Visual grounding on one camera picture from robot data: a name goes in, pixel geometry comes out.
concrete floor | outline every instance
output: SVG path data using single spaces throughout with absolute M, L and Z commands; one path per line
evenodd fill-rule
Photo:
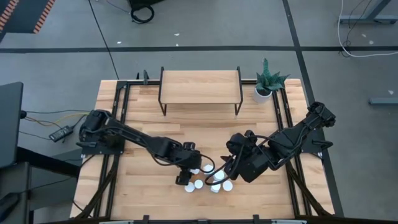
M 124 0 L 110 0 L 128 9 Z M 349 14 L 359 1 L 346 1 Z M 132 23 L 129 15 L 105 0 L 92 1 L 104 37 L 110 47 L 159 47 L 203 45 L 293 46 L 284 6 L 278 0 L 167 0 L 154 6 L 151 23 Z M 289 1 L 301 46 L 337 46 L 336 21 L 340 1 Z M 382 13 L 393 14 L 398 1 Z M 341 27 L 345 37 L 347 26 Z M 350 35 L 353 46 L 398 45 L 398 25 L 357 26 Z M 0 48 L 104 47 L 87 0 L 57 0 L 39 34 L 7 34 Z M 354 52 L 374 54 L 375 52 Z M 235 69 L 243 78 L 255 78 L 261 60 L 270 61 L 272 72 L 301 78 L 295 52 L 204 51 L 112 53 L 122 79 L 133 79 L 146 69 L 158 78 L 160 67 L 176 70 Z M 398 94 L 395 64 L 398 55 L 344 58 L 338 52 L 304 52 L 315 99 L 337 115 L 335 127 L 325 131 L 331 162 L 346 217 L 398 220 L 398 107 L 368 105 L 372 96 Z M 0 54 L 0 85 L 24 83 L 24 110 L 90 110 L 100 80 L 115 79 L 107 53 Z M 38 114 L 56 120 L 59 114 Z M 73 124 L 68 120 L 62 124 Z M 47 136 L 55 128 L 27 121 L 21 130 Z M 77 149 L 76 136 L 65 144 L 20 136 L 19 144 L 54 156 Z M 65 194 L 73 195 L 74 188 Z M 68 218 L 71 201 L 36 212 L 35 222 Z

wooden platform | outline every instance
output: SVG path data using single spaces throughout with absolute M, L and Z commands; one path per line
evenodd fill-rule
M 163 104 L 239 103 L 239 76 L 232 71 L 163 71 Z
M 294 123 L 307 113 L 307 104 L 300 80 L 286 80 L 286 91 Z M 96 109 L 111 111 L 116 81 L 102 81 Z M 163 116 L 158 97 L 158 86 L 133 86 L 129 95 L 126 124 L 153 136 L 167 136 L 180 142 L 193 141 L 201 153 L 210 156 L 219 167 L 220 156 L 227 156 L 225 143 L 232 134 L 244 133 L 247 129 L 257 134 L 269 135 L 277 129 L 272 99 L 264 104 L 252 100 L 254 85 L 243 85 L 244 101 L 235 116 L 233 105 L 170 105 Z M 310 191 L 326 210 L 333 213 L 330 194 L 326 184 L 321 160 L 301 155 L 305 180 Z M 95 156 L 81 169 L 76 188 L 75 202 L 84 207 L 98 186 L 103 156 Z M 113 220 L 141 220 L 150 215 L 151 220 L 168 219 L 252 219 L 292 218 L 292 204 L 285 168 L 267 170 L 252 183 L 242 178 L 234 181 L 230 192 L 214 194 L 209 186 L 186 193 L 183 186 L 174 184 L 179 170 L 176 167 L 157 165 L 149 153 L 132 143 L 120 159 Z M 204 176 L 195 175 L 195 179 Z M 103 198 L 101 214 L 104 214 L 107 194 Z M 301 194 L 298 194 L 300 211 L 303 213 Z M 80 211 L 72 207 L 71 217 Z

small white cylinder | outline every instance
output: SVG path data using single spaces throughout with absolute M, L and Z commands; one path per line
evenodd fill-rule
M 209 172 L 209 171 L 211 171 L 213 169 L 213 166 L 212 165 L 210 165 L 210 164 L 207 164 L 207 165 L 205 165 L 204 167 L 203 167 L 203 171 L 205 171 L 205 172 Z
M 220 181 L 222 179 L 224 179 L 224 171 L 220 170 L 217 173 L 214 174 L 213 176 L 215 181 Z
M 199 169 L 190 170 L 190 172 L 196 175 L 199 174 Z
M 195 180 L 194 185 L 195 185 L 195 188 L 196 188 L 196 189 L 201 189 L 201 188 L 203 187 L 203 181 L 201 181 L 201 180 Z
M 232 182 L 231 182 L 231 181 L 226 180 L 226 181 L 223 183 L 223 189 L 224 189 L 225 191 L 231 191 L 232 188 L 233 188 L 233 185 L 232 185 Z
M 221 184 L 213 185 L 210 187 L 210 190 L 214 193 L 218 193 L 220 191 Z
M 193 190 L 195 190 L 195 186 L 192 182 L 189 182 L 188 185 L 186 185 L 185 187 L 185 191 L 188 193 L 193 192 Z

wooden shelf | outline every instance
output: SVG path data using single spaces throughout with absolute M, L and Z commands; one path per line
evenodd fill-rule
M 169 104 L 235 104 L 238 115 L 243 101 L 237 70 L 171 71 L 160 75 L 159 103 L 166 115 Z

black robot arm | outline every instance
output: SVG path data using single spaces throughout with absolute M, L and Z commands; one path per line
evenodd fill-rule
M 187 185 L 192 173 L 191 169 L 200 169 L 201 157 L 195 150 L 195 143 L 181 144 L 166 137 L 152 137 L 134 128 L 120 123 L 111 117 L 109 111 L 93 110 L 87 116 L 79 133 L 81 147 L 103 147 L 116 149 L 124 140 L 128 140 L 147 149 L 154 160 L 162 166 L 176 165 L 181 168 L 175 183 Z
M 323 103 L 315 102 L 308 108 L 306 117 L 292 128 L 276 131 L 269 137 L 255 135 L 251 130 L 244 135 L 234 134 L 226 143 L 232 155 L 221 157 L 226 161 L 224 171 L 232 180 L 240 175 L 246 182 L 252 182 L 268 167 L 277 170 L 299 155 L 308 134 L 317 128 L 333 126 L 335 118 Z

